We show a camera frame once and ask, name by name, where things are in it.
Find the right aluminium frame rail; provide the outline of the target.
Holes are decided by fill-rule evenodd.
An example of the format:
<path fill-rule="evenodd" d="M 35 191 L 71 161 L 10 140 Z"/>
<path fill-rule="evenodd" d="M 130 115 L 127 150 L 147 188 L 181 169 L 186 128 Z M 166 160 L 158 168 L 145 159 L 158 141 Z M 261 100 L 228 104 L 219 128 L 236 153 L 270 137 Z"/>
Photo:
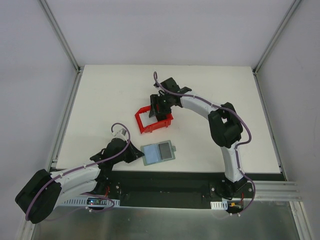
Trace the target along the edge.
<path fill-rule="evenodd" d="M 302 238 L 320 237 L 320 3 L 293 0 L 254 67 L 276 157 L 297 183 Z"/>

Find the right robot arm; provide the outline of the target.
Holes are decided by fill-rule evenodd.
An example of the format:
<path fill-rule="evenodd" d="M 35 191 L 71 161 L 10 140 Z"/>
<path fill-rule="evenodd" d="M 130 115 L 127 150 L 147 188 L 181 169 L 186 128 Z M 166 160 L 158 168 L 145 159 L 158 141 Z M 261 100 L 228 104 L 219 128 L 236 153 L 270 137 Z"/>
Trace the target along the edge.
<path fill-rule="evenodd" d="M 149 117 L 162 121 L 172 112 L 173 106 L 189 109 L 208 120 L 212 140 L 221 147 L 224 161 L 225 192 L 237 197 L 247 182 L 240 172 L 241 164 L 237 159 L 236 145 L 241 140 L 243 126 L 235 116 L 234 106 L 227 102 L 220 106 L 193 94 L 188 87 L 180 88 L 170 77 L 161 83 L 155 83 L 157 94 L 150 95 Z"/>

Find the aluminium frame rail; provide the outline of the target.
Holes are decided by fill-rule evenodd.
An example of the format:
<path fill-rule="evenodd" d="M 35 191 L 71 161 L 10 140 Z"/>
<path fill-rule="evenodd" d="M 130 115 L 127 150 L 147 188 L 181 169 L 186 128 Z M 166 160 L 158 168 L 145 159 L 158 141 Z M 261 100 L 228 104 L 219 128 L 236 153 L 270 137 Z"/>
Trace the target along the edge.
<path fill-rule="evenodd" d="M 39 169 L 48 167 L 76 78 L 48 3 L 17 3 L 12 40 L 15 70 L 8 75 L 8 145 L 13 148 L 7 172 L 14 177 L 14 200 Z"/>
<path fill-rule="evenodd" d="M 297 183 L 302 238 L 320 237 L 320 3 L 293 0 L 254 67 L 276 157 Z"/>

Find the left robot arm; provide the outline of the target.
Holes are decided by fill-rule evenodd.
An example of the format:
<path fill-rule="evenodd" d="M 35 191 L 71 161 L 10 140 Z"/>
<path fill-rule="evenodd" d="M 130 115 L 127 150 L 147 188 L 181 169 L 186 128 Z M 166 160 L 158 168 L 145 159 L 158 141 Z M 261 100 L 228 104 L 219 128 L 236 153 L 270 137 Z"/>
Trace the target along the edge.
<path fill-rule="evenodd" d="M 82 166 L 55 172 L 38 170 L 14 201 L 28 221 L 38 224 L 69 199 L 84 193 L 102 194 L 115 164 L 129 164 L 143 156 L 144 153 L 131 142 L 115 137 Z"/>

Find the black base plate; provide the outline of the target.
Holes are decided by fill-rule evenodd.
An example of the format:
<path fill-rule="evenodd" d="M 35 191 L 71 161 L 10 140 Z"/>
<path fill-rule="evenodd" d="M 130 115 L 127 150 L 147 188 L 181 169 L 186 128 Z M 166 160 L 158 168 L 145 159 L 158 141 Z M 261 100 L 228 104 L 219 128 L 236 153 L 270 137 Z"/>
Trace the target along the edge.
<path fill-rule="evenodd" d="M 209 209 L 229 194 L 223 173 L 111 171 L 92 195 L 119 200 L 122 207 Z"/>

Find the black card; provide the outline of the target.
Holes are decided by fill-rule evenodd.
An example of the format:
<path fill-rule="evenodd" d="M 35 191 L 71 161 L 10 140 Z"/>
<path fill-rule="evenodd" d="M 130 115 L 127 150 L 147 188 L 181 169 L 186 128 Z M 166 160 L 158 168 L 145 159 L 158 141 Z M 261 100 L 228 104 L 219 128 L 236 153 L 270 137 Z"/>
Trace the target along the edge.
<path fill-rule="evenodd" d="M 158 145 L 161 160 L 169 160 L 173 158 L 171 144 L 163 142 Z"/>

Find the left aluminium frame rail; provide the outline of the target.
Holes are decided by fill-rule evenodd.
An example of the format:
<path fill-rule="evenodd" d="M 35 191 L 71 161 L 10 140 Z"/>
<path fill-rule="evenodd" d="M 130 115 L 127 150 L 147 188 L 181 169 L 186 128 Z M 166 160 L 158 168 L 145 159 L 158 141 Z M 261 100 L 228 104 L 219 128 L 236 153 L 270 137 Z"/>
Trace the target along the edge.
<path fill-rule="evenodd" d="M 14 200 L 39 169 L 48 167 L 76 78 L 48 3 L 17 3 L 12 40 L 15 70 L 8 75 L 8 145 L 13 148 L 7 172 L 14 177 Z"/>

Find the green leather card holder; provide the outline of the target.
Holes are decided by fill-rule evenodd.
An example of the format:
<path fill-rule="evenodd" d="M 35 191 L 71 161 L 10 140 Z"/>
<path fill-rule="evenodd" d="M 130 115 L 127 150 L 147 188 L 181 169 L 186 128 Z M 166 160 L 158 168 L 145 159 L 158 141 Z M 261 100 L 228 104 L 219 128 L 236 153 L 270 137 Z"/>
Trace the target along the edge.
<path fill-rule="evenodd" d="M 172 159 L 161 160 L 159 144 L 165 143 L 165 142 L 170 143 L 173 157 Z M 144 166 L 159 164 L 166 161 L 174 160 L 176 158 L 175 156 L 176 147 L 172 145 L 172 142 L 170 140 L 166 140 L 166 141 L 162 141 L 154 144 L 143 145 L 140 147 L 140 150 L 141 152 L 144 153 L 144 156 L 142 157 Z"/>

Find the red plastic card bin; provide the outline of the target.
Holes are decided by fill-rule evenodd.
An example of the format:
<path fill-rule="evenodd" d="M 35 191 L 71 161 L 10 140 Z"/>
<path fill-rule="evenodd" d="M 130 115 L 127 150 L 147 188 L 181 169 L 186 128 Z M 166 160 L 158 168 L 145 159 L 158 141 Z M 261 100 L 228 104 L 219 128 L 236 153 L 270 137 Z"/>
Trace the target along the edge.
<path fill-rule="evenodd" d="M 164 120 L 157 120 L 155 116 L 149 118 L 151 106 L 144 106 L 140 108 L 134 115 L 139 131 L 143 133 L 152 133 L 161 128 L 168 128 L 174 119 L 172 114 L 169 113 L 165 116 Z"/>

